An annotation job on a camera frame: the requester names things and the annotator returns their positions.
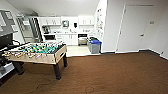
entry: bin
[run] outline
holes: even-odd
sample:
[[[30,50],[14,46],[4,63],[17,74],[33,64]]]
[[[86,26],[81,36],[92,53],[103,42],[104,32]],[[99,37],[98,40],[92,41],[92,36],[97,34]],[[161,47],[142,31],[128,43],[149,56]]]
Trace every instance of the bin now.
[[[92,40],[89,42],[89,50],[91,54],[99,54],[101,49],[101,41],[99,40]]]

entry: kitchen cabinet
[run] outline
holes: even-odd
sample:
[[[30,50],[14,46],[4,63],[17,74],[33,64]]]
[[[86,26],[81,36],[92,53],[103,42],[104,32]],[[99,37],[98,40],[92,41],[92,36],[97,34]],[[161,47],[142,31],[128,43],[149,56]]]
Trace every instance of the kitchen cabinet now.
[[[61,25],[60,17],[40,17],[42,25]]]
[[[64,34],[61,35],[63,42],[66,45],[78,45],[78,35],[77,34]]]
[[[94,25],[93,16],[79,16],[79,25]]]

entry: door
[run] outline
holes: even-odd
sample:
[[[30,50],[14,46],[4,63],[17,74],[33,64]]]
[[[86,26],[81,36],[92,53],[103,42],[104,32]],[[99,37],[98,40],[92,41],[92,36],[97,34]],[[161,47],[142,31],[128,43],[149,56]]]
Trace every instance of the door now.
[[[138,52],[152,5],[126,5],[116,53]]]
[[[17,18],[18,24],[23,35],[24,41],[27,42],[36,42],[34,33],[32,32],[32,20],[30,18]]]
[[[63,42],[65,42],[66,45],[71,45],[71,36],[70,35],[62,35]]]
[[[78,35],[71,35],[71,45],[78,45]]]

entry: countertop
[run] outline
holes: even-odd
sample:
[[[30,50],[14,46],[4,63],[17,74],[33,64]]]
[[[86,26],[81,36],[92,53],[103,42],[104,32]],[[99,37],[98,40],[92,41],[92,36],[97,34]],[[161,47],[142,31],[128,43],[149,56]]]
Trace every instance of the countertop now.
[[[43,34],[43,35],[76,35],[76,34],[89,34],[92,32],[76,32],[76,33],[71,33],[71,32],[64,32],[64,33],[49,33],[49,34]]]

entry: lower cabinet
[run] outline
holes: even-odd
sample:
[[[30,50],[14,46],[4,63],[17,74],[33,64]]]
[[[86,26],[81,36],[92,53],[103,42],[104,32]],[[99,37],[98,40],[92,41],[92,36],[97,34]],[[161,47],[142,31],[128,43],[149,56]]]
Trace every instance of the lower cabinet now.
[[[60,39],[63,42],[65,42],[66,45],[78,45],[77,34],[64,34],[64,35],[59,35],[59,37],[57,36],[56,36],[56,40]]]

